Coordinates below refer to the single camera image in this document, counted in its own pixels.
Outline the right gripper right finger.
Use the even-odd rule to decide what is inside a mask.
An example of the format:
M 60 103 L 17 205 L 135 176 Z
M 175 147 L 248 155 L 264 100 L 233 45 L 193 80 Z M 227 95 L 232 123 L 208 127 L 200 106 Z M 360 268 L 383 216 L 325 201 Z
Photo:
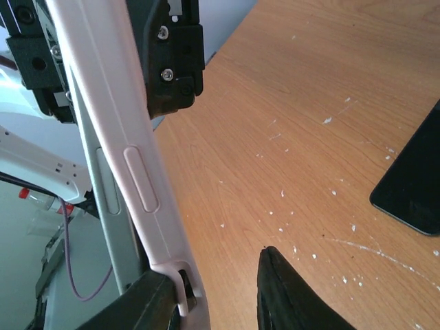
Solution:
M 353 329 L 274 246 L 261 250 L 257 274 L 259 329 Z

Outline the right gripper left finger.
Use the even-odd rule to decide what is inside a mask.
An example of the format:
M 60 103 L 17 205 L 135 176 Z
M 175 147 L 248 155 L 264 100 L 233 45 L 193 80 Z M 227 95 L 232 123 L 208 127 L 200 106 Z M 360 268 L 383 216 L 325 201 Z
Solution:
M 113 303 L 79 326 L 82 330 L 180 329 L 175 285 L 167 276 L 145 272 Z

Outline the phone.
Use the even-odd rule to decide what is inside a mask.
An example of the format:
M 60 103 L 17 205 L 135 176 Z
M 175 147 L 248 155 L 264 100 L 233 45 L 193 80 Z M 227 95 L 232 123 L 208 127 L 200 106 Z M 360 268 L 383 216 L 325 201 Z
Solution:
M 439 235 L 439 103 L 421 123 L 369 200 L 412 229 Z
M 127 206 L 108 165 L 71 68 L 67 68 L 66 76 L 113 274 L 118 291 L 123 295 L 142 273 L 137 241 Z

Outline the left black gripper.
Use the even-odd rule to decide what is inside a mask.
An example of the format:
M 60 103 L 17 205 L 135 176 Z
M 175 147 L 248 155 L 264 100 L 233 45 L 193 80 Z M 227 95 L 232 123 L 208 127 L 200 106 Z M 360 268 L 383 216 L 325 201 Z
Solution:
M 204 36 L 198 1 L 127 1 L 150 118 L 190 107 L 203 91 Z M 77 122 L 61 49 L 45 1 L 2 1 L 9 54 L 1 67 L 18 76 L 32 115 Z

